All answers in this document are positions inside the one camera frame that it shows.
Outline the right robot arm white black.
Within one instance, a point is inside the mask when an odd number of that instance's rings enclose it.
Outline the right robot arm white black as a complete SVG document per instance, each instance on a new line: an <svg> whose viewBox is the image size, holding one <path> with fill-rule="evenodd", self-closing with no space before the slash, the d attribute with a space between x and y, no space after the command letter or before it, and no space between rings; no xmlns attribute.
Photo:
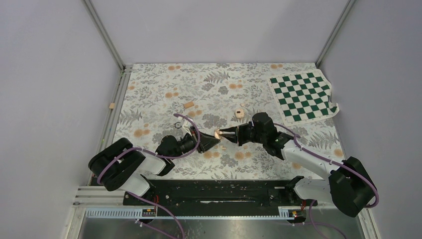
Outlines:
<svg viewBox="0 0 422 239"><path fill-rule="evenodd" d="M378 190L359 159L339 160L317 154L300 145L297 134L278 131L278 127L267 113L257 113L250 122L217 129L215 134L238 146L249 142L261 144L269 155L297 163L318 175L319 179L292 180L292 188L285 192L287 202L292 205L316 200L335 205L349 217L378 205Z"/></svg>

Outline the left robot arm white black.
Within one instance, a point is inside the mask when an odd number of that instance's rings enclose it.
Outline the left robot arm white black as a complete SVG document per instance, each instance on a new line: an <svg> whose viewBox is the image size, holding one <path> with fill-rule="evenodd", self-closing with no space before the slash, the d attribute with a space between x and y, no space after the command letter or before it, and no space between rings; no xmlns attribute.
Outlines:
<svg viewBox="0 0 422 239"><path fill-rule="evenodd" d="M191 151L204 153L219 143L218 137L198 132L193 126L180 139L163 137L155 152L135 148L127 138L121 138L95 155L88 168L108 191L125 190L147 205L154 200L154 192L145 172L164 176L174 168L174 159Z"/></svg>

